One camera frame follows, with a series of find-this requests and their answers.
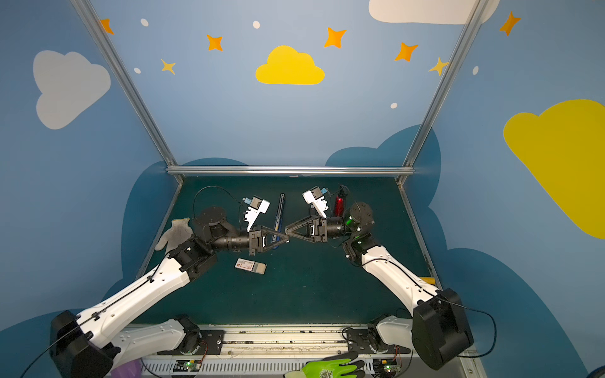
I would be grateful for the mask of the red white staple box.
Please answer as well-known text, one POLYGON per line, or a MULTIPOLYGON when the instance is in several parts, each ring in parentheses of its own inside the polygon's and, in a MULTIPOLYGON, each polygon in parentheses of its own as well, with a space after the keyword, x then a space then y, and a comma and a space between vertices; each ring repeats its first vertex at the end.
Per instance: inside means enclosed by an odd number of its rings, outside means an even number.
POLYGON ((253 272, 256 274, 264 275, 266 272, 267 264, 238 258, 235 264, 235 268, 247 272, 253 272))

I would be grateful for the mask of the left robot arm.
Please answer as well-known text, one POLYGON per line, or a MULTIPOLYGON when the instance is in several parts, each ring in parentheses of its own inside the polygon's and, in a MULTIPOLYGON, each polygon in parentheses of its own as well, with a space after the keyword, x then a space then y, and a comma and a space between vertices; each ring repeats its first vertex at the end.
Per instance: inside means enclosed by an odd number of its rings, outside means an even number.
POLYGON ((248 228, 227 222, 222 208, 204 209, 194 219, 173 220, 155 249, 165 255, 140 279, 101 303, 53 319, 50 357, 63 377, 104 377, 116 368, 157 352, 194 355, 205 351, 200 329, 186 315, 135 332, 125 328, 157 302, 194 282, 217 263, 219 250, 268 251, 271 241, 288 236, 252 223, 258 211, 248 208, 248 228))

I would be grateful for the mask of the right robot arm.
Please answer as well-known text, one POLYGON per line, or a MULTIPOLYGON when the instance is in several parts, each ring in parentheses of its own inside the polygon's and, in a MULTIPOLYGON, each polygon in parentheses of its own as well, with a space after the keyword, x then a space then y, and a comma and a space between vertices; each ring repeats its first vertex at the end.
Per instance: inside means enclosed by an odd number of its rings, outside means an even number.
POLYGON ((285 227, 285 234, 309 243, 346 237, 343 249, 347 259, 376 277, 402 302, 412 315, 410 327, 394 316, 375 325, 379 340, 400 345, 400 333, 411 336, 411 348, 434 370, 472 347, 474 336, 459 295, 452 289, 439 289, 398 262, 372 235, 373 211, 366 203, 354 203, 341 217, 327 217, 324 211, 285 227))

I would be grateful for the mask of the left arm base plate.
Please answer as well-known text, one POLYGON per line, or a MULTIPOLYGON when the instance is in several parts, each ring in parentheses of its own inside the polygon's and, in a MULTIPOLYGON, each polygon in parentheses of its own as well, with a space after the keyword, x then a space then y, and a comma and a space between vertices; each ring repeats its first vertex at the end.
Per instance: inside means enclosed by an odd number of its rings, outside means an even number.
POLYGON ((220 329, 188 332, 176 349, 159 351, 157 355, 219 355, 224 337, 225 331, 220 329))

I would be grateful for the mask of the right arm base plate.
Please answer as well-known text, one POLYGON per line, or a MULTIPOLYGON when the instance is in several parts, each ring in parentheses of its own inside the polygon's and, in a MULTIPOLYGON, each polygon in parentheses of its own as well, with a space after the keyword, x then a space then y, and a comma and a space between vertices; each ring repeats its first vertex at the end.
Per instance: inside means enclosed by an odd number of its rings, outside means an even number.
POLYGON ((341 331, 349 351, 358 354, 410 354, 411 349, 403 346, 387 345, 379 337, 377 331, 369 329, 353 329, 346 327, 341 331))

